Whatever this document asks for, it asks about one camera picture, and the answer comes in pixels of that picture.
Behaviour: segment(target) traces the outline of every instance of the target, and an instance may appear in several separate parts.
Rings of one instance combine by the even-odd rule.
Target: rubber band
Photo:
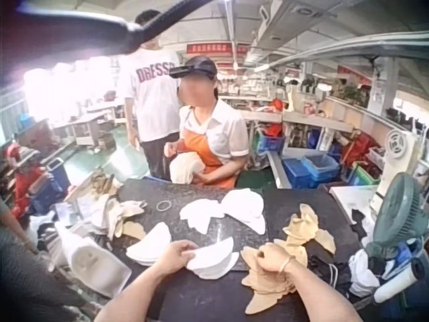
[[[280,273],[282,273],[284,271],[284,269],[286,268],[286,265],[288,265],[290,263],[291,260],[294,260],[295,256],[290,256],[287,260],[285,260],[283,262],[283,264],[280,266]]]
[[[167,207],[160,209],[160,206],[163,205],[164,203],[167,204]],[[163,200],[160,201],[157,205],[156,205],[156,210],[159,211],[160,213],[167,211],[168,209],[170,209],[172,207],[172,202],[170,200]]]

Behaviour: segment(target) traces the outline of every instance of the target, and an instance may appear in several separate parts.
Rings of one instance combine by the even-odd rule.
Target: bracelet
[[[283,262],[283,264],[280,266],[280,273],[282,273],[284,271],[284,269],[286,268],[286,265],[288,265],[290,263],[291,260],[294,260],[295,256],[290,256],[287,260],[285,260]]]

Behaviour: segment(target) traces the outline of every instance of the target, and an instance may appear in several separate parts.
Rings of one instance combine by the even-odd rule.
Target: hand
[[[189,240],[180,240],[172,242],[154,264],[154,268],[163,275],[169,275],[177,272],[188,265],[189,261],[195,257],[193,252],[198,246]]]
[[[135,141],[139,141],[139,134],[134,127],[127,129],[128,143],[132,146],[135,146]]]
[[[290,258],[290,255],[283,247],[273,243],[266,243],[259,248],[259,251],[261,256],[257,257],[257,262],[264,270],[269,272],[279,272],[282,264]]]
[[[177,154],[177,142],[167,142],[164,146],[164,155],[171,158]]]
[[[209,174],[204,174],[201,172],[194,172],[194,178],[192,179],[192,183],[193,184],[198,184],[198,183],[209,183],[210,182],[210,176]]]

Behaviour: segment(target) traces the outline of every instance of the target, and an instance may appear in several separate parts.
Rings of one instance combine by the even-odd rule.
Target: red banner
[[[355,72],[354,70],[351,70],[350,68],[347,68],[346,66],[338,65],[338,68],[336,70],[338,74],[351,74],[357,77],[357,80],[359,81],[359,84],[362,85],[369,85],[371,86],[373,84],[373,81],[366,77],[365,75],[361,74],[360,72]]]
[[[237,45],[237,55],[246,55],[249,49],[247,44]],[[233,46],[230,42],[209,42],[204,44],[189,44],[186,47],[187,54],[233,54]]]

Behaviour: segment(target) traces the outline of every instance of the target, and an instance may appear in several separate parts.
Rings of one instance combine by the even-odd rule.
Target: white cloth
[[[245,120],[241,114],[218,100],[211,117],[200,125],[195,119],[193,110],[189,106],[180,109],[180,135],[183,138],[184,130],[207,136],[211,152],[225,164],[232,156],[246,156],[249,154],[249,138]]]
[[[179,154],[170,164],[170,176],[173,183],[190,184],[195,172],[206,168],[196,152]]]
[[[380,286],[380,281],[368,269],[368,254],[365,250],[359,250],[350,257],[349,267],[352,282],[350,292],[357,297],[371,295],[373,289]]]
[[[177,54],[140,48],[120,61],[117,96],[134,99],[140,140],[154,141],[179,132],[179,81],[169,76],[170,68],[179,65]]]

